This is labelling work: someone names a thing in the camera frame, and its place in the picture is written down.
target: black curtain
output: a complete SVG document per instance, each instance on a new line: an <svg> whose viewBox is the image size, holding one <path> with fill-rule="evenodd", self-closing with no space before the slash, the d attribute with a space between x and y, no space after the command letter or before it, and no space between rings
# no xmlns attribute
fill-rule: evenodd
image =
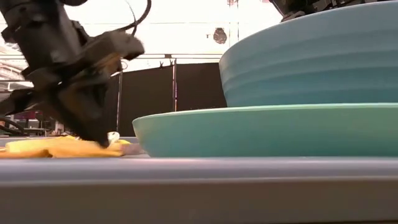
<svg viewBox="0 0 398 224"><path fill-rule="evenodd" d="M110 78L108 91L105 96L104 125L107 126L108 131L117 130L119 81L119 75Z"/></svg>
<svg viewBox="0 0 398 224"><path fill-rule="evenodd" d="M176 66L177 111L226 107L218 63Z"/></svg>
<svg viewBox="0 0 398 224"><path fill-rule="evenodd" d="M139 117L173 111L171 67L125 72L119 108L121 136L135 136L131 122Z"/></svg>

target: teal bowl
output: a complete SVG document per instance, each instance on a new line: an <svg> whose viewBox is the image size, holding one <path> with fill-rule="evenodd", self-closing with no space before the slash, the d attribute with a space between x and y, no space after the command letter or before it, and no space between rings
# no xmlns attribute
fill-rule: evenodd
<svg viewBox="0 0 398 224"><path fill-rule="evenodd" d="M398 1L280 23L220 60L228 106L398 102Z"/></svg>
<svg viewBox="0 0 398 224"><path fill-rule="evenodd" d="M398 104L253 106L145 116L152 157L398 156Z"/></svg>

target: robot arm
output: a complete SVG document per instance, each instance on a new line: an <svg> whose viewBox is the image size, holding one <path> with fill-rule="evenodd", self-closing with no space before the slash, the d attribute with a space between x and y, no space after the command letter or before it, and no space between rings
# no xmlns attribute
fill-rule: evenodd
<svg viewBox="0 0 398 224"><path fill-rule="evenodd" d="M144 48L121 29L90 37L77 21L68 18L63 7L85 2L0 1L0 12L8 24L2 36L19 45L29 65L22 75L34 84L31 89L14 90L0 102L0 114L41 110L82 139L106 147L108 130L100 124L109 77L121 70L121 58L132 60Z"/></svg>

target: yellow cloth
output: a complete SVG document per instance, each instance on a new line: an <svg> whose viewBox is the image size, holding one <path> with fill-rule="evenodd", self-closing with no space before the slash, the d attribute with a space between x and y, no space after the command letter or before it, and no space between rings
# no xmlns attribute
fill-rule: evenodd
<svg viewBox="0 0 398 224"><path fill-rule="evenodd" d="M70 136L53 139L22 140L7 143L6 147L0 152L0 159L119 157L123 156L122 146L125 144L130 143L118 140L108 148L103 149L95 142L79 141Z"/></svg>

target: black panel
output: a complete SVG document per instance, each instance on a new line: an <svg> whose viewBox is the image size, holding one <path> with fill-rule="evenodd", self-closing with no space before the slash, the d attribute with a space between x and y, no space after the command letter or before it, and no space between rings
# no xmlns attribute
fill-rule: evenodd
<svg viewBox="0 0 398 224"><path fill-rule="evenodd" d="M218 63L176 66L177 111L226 107Z"/></svg>
<svg viewBox="0 0 398 224"><path fill-rule="evenodd" d="M105 119L108 131L116 131L118 123L119 75L111 77L105 96Z"/></svg>
<svg viewBox="0 0 398 224"><path fill-rule="evenodd" d="M171 67L153 68L123 74L119 133L135 136L131 122L139 117L173 110Z"/></svg>

